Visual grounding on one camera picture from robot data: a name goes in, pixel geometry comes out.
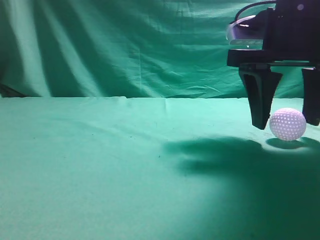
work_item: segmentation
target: wrinkled fabric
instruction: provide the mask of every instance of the wrinkled fabric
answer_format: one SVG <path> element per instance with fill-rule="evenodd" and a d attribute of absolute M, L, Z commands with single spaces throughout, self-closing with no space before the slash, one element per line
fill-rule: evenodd
<path fill-rule="evenodd" d="M 253 2 L 0 0 L 0 83 L 31 97 L 245 97 L 226 28 Z M 300 69 L 279 71 L 276 97 L 302 97 Z"/>

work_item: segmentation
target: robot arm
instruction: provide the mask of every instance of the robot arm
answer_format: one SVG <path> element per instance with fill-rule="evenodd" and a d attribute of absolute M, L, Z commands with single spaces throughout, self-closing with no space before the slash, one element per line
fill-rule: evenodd
<path fill-rule="evenodd" d="M 239 19 L 245 9 L 274 3 L 257 15 Z M 231 45 L 261 49 L 230 49 L 227 65 L 237 67 L 246 89 L 252 125 L 263 130 L 282 74 L 272 66 L 302 69 L 303 115 L 308 124 L 320 123 L 320 1 L 270 0 L 253 3 L 238 12 L 227 28 Z"/>

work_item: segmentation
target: golf ball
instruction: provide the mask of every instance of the golf ball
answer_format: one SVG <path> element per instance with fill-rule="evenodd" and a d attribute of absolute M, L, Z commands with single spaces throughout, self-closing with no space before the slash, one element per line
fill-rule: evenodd
<path fill-rule="evenodd" d="M 293 141 L 300 138 L 306 131 L 305 116 L 293 108 L 281 108 L 270 118 L 271 132 L 283 141 Z"/>

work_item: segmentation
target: cable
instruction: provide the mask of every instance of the cable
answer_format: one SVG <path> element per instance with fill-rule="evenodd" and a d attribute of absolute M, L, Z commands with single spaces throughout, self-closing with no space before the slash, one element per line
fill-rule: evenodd
<path fill-rule="evenodd" d="M 245 6 L 240 11 L 238 11 L 238 13 L 235 15 L 234 21 L 237 21 L 239 16 L 240 16 L 240 14 L 242 12 L 244 12 L 245 10 L 249 9 L 249 8 L 252 8 L 252 7 L 258 6 L 258 5 L 263 5 L 263 4 L 275 4 L 276 2 L 277 2 L 276 0 L 261 1 L 261 2 L 255 2 L 255 3 L 252 3 L 252 4 L 248 5 L 248 6 Z"/>

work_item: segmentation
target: golf ball dimple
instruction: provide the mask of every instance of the golf ball dimple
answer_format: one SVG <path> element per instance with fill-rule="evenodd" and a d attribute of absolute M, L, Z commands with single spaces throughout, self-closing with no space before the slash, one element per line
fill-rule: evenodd
<path fill-rule="evenodd" d="M 305 133 L 307 122 L 305 116 L 293 108 L 281 108 L 270 118 L 271 132 L 283 141 L 297 140 Z"/>

